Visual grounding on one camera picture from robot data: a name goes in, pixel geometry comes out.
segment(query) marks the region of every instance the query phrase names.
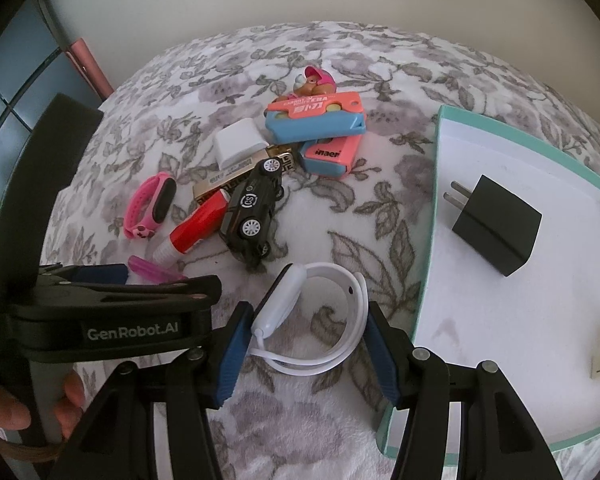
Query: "white wheel rim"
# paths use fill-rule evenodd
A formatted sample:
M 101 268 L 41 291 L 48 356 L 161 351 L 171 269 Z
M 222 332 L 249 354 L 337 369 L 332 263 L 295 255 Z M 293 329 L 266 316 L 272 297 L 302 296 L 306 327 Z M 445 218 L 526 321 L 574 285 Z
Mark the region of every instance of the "white wheel rim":
M 260 222 L 251 219 L 242 224 L 242 234 L 245 236 L 255 236 L 260 232 Z
M 265 171 L 273 173 L 274 171 L 277 171 L 280 168 L 280 161 L 276 158 L 270 158 L 269 160 L 264 161 L 262 167 L 265 169 Z

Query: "pink wristband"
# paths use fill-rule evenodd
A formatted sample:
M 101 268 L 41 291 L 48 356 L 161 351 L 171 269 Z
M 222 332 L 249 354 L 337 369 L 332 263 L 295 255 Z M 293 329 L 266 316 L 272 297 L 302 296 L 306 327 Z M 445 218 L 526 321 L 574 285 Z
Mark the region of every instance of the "pink wristband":
M 167 216 L 176 194 L 176 181 L 161 171 L 142 183 L 126 208 L 123 231 L 127 238 L 150 238 Z

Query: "hand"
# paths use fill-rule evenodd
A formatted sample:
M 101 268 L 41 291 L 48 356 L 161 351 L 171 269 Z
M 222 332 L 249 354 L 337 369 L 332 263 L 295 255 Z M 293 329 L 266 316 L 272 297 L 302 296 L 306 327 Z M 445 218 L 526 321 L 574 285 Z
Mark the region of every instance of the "hand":
M 69 438 L 82 416 L 84 387 L 80 376 L 71 371 L 62 384 L 64 397 L 56 403 L 54 414 L 58 419 L 62 436 Z M 24 430 L 31 424 L 31 414 L 27 407 L 0 386 L 0 428 Z

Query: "bed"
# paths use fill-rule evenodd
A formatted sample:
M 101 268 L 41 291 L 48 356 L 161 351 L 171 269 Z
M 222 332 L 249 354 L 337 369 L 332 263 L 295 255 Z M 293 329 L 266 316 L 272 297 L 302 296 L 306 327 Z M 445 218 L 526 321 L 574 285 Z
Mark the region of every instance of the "bed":
M 104 264 L 149 255 L 195 208 L 193 184 L 216 169 L 211 134 L 245 117 L 264 129 L 264 107 L 290 91 L 308 64 L 328 70 L 338 89 L 360 93 L 368 133 L 343 180 L 301 170 L 285 175 L 271 251 L 255 272 L 247 273 L 217 235 L 178 263 L 187 276 L 213 273 L 222 280 L 215 326 L 237 301 L 259 303 L 287 263 L 332 261 L 362 272 L 370 298 L 393 326 L 409 331 L 425 270 L 441 104 L 511 124 L 600 175 L 600 126 L 551 87 L 493 56 L 359 23 L 243 28 L 170 48 L 101 106 L 104 119 L 73 183 L 56 201 L 43 262 Z M 169 171 L 178 183 L 166 225 L 149 243 L 129 241 L 122 233 L 126 204 L 158 171 Z M 307 285 L 267 344 L 296 356 L 323 352 L 342 332 L 343 314 L 334 291 Z M 149 366 L 171 358 L 135 360 Z M 77 365 L 88 399 L 118 363 Z M 384 407 L 361 346 L 343 365 L 309 378 L 275 373 L 249 357 L 233 397 L 209 416 L 225 479 L 389 478 L 393 461 L 375 442 Z M 163 434 L 164 415 L 158 405 Z M 157 451 L 160 478 L 169 478 L 164 438 L 157 439 Z M 593 478 L 600 433 L 554 456 L 566 479 Z M 455 474 L 445 469 L 445 479 Z

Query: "plug prong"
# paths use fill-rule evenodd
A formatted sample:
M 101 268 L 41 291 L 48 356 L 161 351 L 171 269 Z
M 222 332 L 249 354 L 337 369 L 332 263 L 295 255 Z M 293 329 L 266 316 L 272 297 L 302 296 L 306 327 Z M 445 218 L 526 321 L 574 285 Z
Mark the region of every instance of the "plug prong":
M 471 191 L 465 188 L 462 184 L 458 184 L 455 180 L 451 183 L 451 189 L 455 189 L 461 195 L 471 198 Z
M 464 204 L 462 202 L 460 202 L 457 198 L 449 195 L 449 193 L 444 193 L 442 195 L 442 198 L 444 198 L 452 206 L 457 207 L 460 211 L 462 211 L 462 209 L 464 209 Z

